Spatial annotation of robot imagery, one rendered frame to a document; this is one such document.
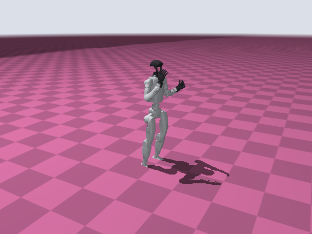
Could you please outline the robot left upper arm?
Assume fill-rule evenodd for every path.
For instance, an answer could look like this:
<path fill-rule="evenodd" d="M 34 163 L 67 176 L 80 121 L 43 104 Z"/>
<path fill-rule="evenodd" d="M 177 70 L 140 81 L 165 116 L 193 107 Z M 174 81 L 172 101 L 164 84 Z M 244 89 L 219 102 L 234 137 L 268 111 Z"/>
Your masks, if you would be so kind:
<path fill-rule="evenodd" d="M 169 96 L 168 92 L 169 92 L 169 90 L 168 90 L 167 78 L 165 78 L 165 79 L 164 79 L 164 95 L 165 95 L 166 97 Z"/>

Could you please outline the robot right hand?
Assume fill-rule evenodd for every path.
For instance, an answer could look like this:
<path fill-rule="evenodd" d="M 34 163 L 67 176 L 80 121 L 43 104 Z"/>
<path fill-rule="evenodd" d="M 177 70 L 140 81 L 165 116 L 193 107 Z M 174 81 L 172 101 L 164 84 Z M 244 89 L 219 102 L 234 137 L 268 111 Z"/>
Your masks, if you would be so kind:
<path fill-rule="evenodd" d="M 158 80 L 159 81 L 157 83 L 160 84 L 160 88 L 162 87 L 163 81 L 164 81 L 166 75 L 168 74 L 168 72 L 167 73 L 166 72 L 167 72 L 166 70 L 162 69 L 161 72 L 158 73 Z"/>

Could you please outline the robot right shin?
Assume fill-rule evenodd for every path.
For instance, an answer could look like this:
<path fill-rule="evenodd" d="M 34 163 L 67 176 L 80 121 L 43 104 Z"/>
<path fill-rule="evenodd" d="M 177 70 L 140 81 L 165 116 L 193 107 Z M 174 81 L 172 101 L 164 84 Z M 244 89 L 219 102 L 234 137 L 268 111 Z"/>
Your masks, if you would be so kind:
<path fill-rule="evenodd" d="M 147 146 L 147 141 L 143 141 L 143 146 L 142 146 L 142 154 L 143 154 L 143 162 L 142 165 L 145 166 L 146 163 L 148 162 L 148 158 L 150 156 L 150 152 L 151 152 L 151 144 L 149 145 L 149 147 Z"/>

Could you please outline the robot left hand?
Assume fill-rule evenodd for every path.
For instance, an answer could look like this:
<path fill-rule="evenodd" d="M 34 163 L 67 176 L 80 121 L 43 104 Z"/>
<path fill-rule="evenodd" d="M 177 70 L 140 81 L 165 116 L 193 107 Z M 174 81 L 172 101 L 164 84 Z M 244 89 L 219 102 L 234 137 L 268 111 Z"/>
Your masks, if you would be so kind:
<path fill-rule="evenodd" d="M 178 84 L 178 86 L 176 86 L 176 89 L 177 89 L 176 92 L 178 92 L 180 89 L 185 88 L 184 85 L 185 85 L 185 84 L 184 84 L 183 80 L 182 80 L 182 82 L 180 82 L 180 80 L 179 80 L 179 84 Z"/>

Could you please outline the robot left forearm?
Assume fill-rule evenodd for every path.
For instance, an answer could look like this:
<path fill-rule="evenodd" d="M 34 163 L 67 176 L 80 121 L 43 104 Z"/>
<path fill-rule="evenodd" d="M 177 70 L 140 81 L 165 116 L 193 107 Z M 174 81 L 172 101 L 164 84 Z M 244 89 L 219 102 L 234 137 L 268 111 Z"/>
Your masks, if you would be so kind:
<path fill-rule="evenodd" d="M 177 89 L 174 88 L 174 89 L 172 89 L 172 90 L 169 90 L 168 94 L 169 94 L 170 96 L 172 96 L 173 94 L 176 94 L 176 93 L 177 93 L 176 91 L 177 91 Z"/>

